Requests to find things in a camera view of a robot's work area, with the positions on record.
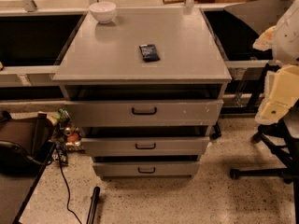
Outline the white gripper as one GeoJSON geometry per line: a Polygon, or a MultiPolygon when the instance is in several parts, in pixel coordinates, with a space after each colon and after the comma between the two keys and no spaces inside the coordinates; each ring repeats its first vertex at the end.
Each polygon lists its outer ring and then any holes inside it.
{"type": "Polygon", "coordinates": [[[299,100],[299,67],[283,65],[276,72],[268,71],[264,83],[264,98],[255,121],[262,125],[278,123],[299,100]]]}

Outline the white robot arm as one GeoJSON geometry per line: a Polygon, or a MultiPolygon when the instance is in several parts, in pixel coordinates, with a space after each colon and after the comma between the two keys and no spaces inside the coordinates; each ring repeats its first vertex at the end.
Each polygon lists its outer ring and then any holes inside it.
{"type": "Polygon", "coordinates": [[[264,98],[255,121],[270,125],[278,123],[299,100],[299,0],[253,43],[258,50],[272,50],[273,59],[282,66],[268,71],[264,82],[264,98]]]}

